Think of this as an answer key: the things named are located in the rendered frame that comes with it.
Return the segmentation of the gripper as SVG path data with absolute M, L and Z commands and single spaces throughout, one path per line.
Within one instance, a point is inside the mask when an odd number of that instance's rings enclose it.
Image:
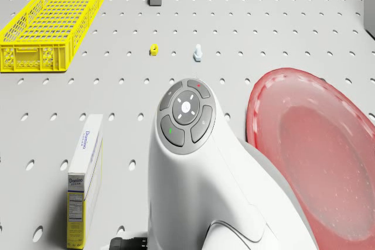
M 146 235 L 132 238 L 115 237 L 110 241 L 109 250 L 148 250 Z

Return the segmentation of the red plate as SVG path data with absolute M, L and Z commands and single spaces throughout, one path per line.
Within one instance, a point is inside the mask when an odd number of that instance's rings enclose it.
M 320 250 L 375 250 L 375 125 L 351 100 L 276 69 L 254 85 L 246 133 L 288 180 Z

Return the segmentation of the yellow basket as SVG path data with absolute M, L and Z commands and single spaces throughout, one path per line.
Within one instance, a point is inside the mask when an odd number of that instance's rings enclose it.
M 0 72 L 64 72 L 104 0 L 30 0 L 0 31 Z

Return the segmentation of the white and yellow box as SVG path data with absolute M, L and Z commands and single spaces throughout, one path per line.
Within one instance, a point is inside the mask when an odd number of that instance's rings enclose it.
M 83 249 L 101 187 L 103 115 L 86 119 L 70 163 L 67 181 L 67 247 Z

